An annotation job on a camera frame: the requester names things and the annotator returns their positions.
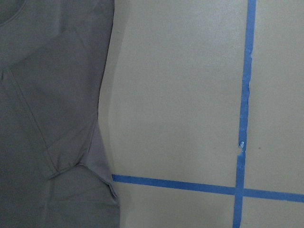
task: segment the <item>garment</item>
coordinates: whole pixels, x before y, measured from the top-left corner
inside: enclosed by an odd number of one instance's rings
[[[0,13],[0,227],[118,228],[98,125],[114,0]]]

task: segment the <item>gray fabric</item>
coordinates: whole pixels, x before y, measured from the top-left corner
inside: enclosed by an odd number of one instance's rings
[[[118,228],[98,125],[114,0],[12,3],[0,15],[0,227]]]

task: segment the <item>vertical blue tape strip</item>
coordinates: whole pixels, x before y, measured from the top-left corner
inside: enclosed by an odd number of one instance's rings
[[[239,118],[238,144],[241,154],[237,157],[236,193],[234,202],[233,228],[239,228],[242,219],[243,193],[245,179],[245,161],[247,147],[247,127],[249,114],[249,82],[251,79],[252,50],[255,28],[256,0],[248,0],[247,25],[244,52],[244,67],[242,81],[242,97]]]

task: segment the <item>cloth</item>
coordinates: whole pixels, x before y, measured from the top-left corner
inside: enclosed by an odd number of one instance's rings
[[[114,0],[6,3],[0,227],[118,228],[119,198],[98,125]]]

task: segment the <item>gray shirt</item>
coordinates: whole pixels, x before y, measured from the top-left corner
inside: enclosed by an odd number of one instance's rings
[[[0,227],[119,227],[98,125],[114,0],[1,4]]]

